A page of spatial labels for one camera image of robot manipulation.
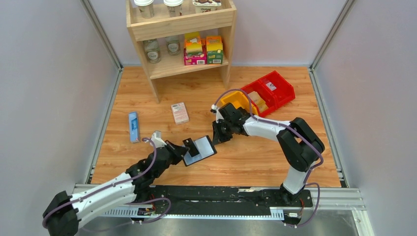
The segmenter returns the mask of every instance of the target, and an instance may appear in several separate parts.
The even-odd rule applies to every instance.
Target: wooden table surface
[[[324,164],[318,167],[309,182],[323,187],[340,187],[316,97],[305,67],[232,67],[231,88],[244,85],[278,71],[294,86],[296,98],[278,109],[269,119],[293,120],[301,117],[324,142]],[[162,139],[182,145],[182,140],[213,136],[210,112],[216,98],[225,91],[219,70],[209,69],[156,80],[161,103],[156,104],[141,67],[126,67],[113,105],[92,183],[104,183],[124,172],[132,164],[146,158],[152,147],[144,142],[132,144],[129,139],[128,113],[139,116],[140,137],[162,131]],[[184,102],[190,122],[175,125],[171,105]],[[154,184],[279,186],[289,164],[278,142],[260,137],[234,135],[229,142],[216,146],[217,154],[191,166],[181,162],[171,166]]]

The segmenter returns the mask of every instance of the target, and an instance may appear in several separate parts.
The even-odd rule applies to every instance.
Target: gray wall
[[[90,0],[123,64],[139,64],[122,0]],[[312,63],[345,0],[234,0],[235,65]]]
[[[343,169],[378,236],[416,234],[416,9],[358,0],[317,69]]]
[[[117,75],[79,0],[0,7],[1,235],[47,235],[53,196],[86,179]]]

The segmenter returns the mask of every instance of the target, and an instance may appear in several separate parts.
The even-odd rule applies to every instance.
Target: glass jar
[[[169,55],[175,56],[181,52],[181,46],[179,45],[178,35],[165,37],[167,41],[167,48]]]
[[[158,40],[150,39],[144,41],[146,56],[150,63],[158,63],[161,61],[161,50],[159,49]]]

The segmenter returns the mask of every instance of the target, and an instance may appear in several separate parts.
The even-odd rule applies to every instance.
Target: yellow bin
[[[229,93],[229,95],[225,95],[220,99],[220,107],[226,105],[228,102],[232,103],[233,106],[237,109],[239,107],[243,107],[245,110],[249,112],[249,101],[247,100],[245,94],[239,91],[234,91]],[[252,105],[252,113],[254,115],[258,114],[258,110],[256,109],[255,105]]]

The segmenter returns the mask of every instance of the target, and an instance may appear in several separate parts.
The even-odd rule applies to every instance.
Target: blue box
[[[138,113],[137,112],[129,113],[129,131],[130,131],[130,141],[132,143],[140,142],[140,139],[139,139],[139,120],[138,120]]]

